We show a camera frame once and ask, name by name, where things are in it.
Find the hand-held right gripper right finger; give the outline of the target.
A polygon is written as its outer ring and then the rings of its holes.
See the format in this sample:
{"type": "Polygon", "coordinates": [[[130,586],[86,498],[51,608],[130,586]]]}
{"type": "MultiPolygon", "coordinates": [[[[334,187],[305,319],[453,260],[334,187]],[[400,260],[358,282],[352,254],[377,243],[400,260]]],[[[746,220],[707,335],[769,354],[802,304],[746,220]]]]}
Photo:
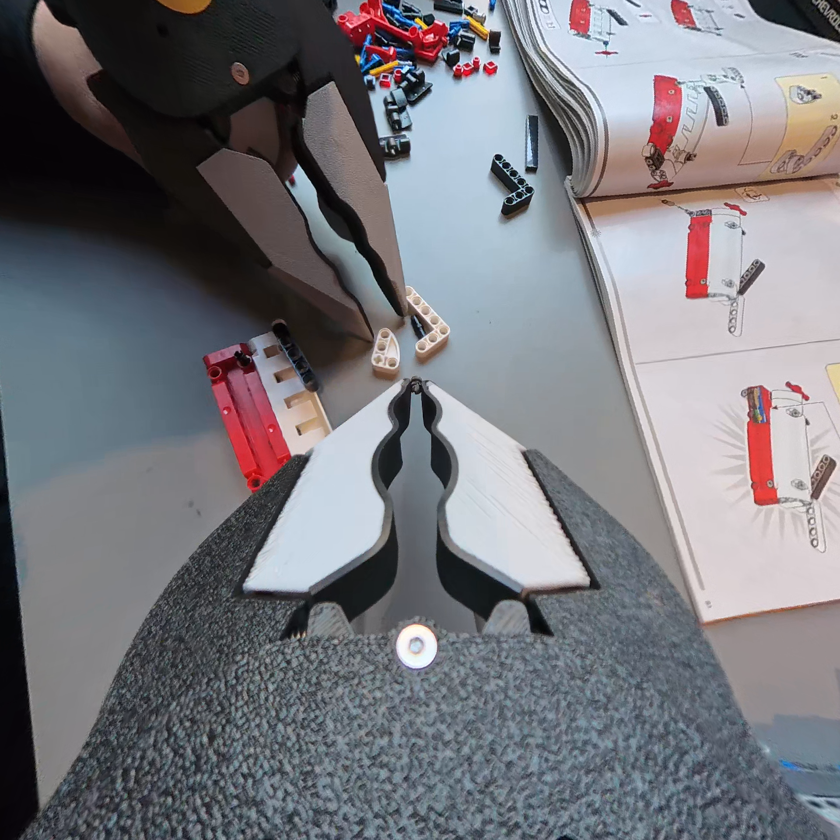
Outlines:
{"type": "Polygon", "coordinates": [[[499,602],[589,589],[585,562],[526,450],[431,381],[422,383],[437,504],[437,572],[447,593],[487,620],[499,602]]]}

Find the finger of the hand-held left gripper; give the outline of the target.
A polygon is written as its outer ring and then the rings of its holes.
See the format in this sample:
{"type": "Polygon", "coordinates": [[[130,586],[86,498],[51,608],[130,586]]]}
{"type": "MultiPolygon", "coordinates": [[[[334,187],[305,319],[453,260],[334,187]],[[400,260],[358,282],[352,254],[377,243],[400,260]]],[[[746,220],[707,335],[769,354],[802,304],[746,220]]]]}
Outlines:
{"type": "Polygon", "coordinates": [[[319,200],[346,227],[357,252],[394,312],[407,314],[403,263],[370,102],[361,93],[361,116],[373,130],[370,149],[340,86],[330,80],[312,90],[297,126],[297,159],[319,200]]]}
{"type": "Polygon", "coordinates": [[[345,333],[373,340],[359,301],[314,242],[305,214],[267,161],[222,149],[197,171],[268,258],[269,271],[345,333]]]}

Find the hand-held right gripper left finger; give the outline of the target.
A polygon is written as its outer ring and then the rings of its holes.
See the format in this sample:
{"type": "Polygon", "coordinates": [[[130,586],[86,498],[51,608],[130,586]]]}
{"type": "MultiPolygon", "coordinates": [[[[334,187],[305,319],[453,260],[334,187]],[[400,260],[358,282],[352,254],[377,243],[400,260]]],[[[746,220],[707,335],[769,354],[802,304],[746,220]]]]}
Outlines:
{"type": "Polygon", "coordinates": [[[246,596],[338,603],[356,618],[395,580],[389,489],[403,467],[410,380],[394,384],[310,453],[242,582],[246,596]]]}

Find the red and white brick panel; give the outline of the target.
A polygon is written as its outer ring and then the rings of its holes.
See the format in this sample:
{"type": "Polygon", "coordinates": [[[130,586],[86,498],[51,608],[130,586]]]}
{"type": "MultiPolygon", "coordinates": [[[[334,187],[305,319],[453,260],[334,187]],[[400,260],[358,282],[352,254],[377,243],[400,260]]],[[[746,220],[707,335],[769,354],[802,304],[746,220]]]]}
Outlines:
{"type": "Polygon", "coordinates": [[[319,394],[305,389],[272,330],[208,353],[203,363],[251,492],[331,434],[319,394]]]}

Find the pile of brick pieces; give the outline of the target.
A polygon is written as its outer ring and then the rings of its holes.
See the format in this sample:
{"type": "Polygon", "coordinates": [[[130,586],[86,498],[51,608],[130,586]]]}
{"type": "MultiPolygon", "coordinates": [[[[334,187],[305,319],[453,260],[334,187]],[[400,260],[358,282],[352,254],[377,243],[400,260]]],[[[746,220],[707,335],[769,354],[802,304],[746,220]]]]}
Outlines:
{"type": "Polygon", "coordinates": [[[433,12],[412,2],[360,2],[334,21],[349,40],[365,89],[382,97],[387,133],[378,138],[384,161],[412,149],[412,109],[430,94],[428,70],[442,64],[456,82],[493,78],[499,71],[501,32],[487,27],[474,4],[433,2],[433,12]]]}

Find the black straight five-hole beam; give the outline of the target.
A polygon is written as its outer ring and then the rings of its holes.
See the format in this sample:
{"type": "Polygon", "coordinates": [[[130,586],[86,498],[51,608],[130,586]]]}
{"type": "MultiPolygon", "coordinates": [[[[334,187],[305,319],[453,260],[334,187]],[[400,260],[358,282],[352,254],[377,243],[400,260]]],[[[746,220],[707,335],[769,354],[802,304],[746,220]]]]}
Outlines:
{"type": "Polygon", "coordinates": [[[285,320],[277,319],[271,324],[271,330],[277,340],[278,346],[286,355],[297,377],[308,392],[317,393],[320,389],[320,380],[312,369],[307,357],[301,351],[297,341],[291,335],[285,320]]]}

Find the white perforated brick plate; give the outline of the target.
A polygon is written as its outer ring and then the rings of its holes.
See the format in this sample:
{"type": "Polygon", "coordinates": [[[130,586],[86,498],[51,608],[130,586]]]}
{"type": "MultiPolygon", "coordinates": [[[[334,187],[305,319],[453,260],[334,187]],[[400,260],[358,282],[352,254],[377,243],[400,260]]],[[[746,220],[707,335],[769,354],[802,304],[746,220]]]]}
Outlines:
{"type": "Polygon", "coordinates": [[[389,380],[395,379],[400,373],[401,351],[394,332],[388,328],[381,329],[375,339],[371,352],[371,368],[374,375],[389,380]]]}

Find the white angled brick beam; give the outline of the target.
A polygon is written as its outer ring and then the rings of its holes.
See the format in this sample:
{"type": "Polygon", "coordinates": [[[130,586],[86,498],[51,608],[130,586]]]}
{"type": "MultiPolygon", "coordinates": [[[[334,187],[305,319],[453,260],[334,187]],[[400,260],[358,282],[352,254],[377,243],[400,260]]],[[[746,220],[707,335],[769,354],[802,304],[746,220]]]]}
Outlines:
{"type": "Polygon", "coordinates": [[[417,315],[427,331],[425,338],[416,340],[415,344],[416,358],[426,362],[446,346],[450,335],[449,326],[413,287],[406,287],[405,293],[409,318],[417,315]]]}

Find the toy brick race car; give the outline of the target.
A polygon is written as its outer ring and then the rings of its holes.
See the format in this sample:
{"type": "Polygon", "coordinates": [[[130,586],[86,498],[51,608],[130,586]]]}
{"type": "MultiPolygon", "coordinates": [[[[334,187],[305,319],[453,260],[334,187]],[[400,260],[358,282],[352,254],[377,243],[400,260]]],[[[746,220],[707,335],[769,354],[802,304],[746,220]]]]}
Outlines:
{"type": "Polygon", "coordinates": [[[839,720],[776,716],[751,729],[797,799],[839,838],[839,720]]]}

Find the grey desk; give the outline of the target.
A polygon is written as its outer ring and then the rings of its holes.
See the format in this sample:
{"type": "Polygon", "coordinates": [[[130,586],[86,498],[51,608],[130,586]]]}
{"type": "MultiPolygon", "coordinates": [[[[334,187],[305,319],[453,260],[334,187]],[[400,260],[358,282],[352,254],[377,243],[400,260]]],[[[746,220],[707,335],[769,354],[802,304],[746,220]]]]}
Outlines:
{"type": "MultiPolygon", "coordinates": [[[[385,384],[364,344],[58,114],[29,9],[2,2],[2,411],[44,802],[154,600],[248,496],[204,354],[284,318],[334,424],[385,384]]],[[[388,180],[407,278],[455,336],[403,369],[549,456],[687,597],[564,193],[565,138],[509,34],[497,77],[435,75],[388,180]]]]}

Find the person's left hand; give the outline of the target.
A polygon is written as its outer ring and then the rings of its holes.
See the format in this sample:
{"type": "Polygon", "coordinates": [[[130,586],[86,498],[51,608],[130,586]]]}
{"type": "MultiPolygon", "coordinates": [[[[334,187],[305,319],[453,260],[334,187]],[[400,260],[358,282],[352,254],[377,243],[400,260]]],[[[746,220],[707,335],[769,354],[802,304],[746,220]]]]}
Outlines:
{"type": "Polygon", "coordinates": [[[121,123],[88,86],[100,65],[78,31],[61,23],[43,1],[35,7],[31,30],[38,66],[60,106],[84,130],[141,165],[121,123]]]}

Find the open instruction booklet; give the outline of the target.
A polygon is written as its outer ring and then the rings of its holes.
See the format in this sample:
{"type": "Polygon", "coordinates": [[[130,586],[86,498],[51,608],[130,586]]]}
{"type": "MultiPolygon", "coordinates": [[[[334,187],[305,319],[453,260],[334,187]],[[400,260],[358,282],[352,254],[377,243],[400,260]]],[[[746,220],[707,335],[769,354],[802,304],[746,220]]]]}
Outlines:
{"type": "Polygon", "coordinates": [[[838,2],[505,2],[702,623],[839,597],[838,2]]]}

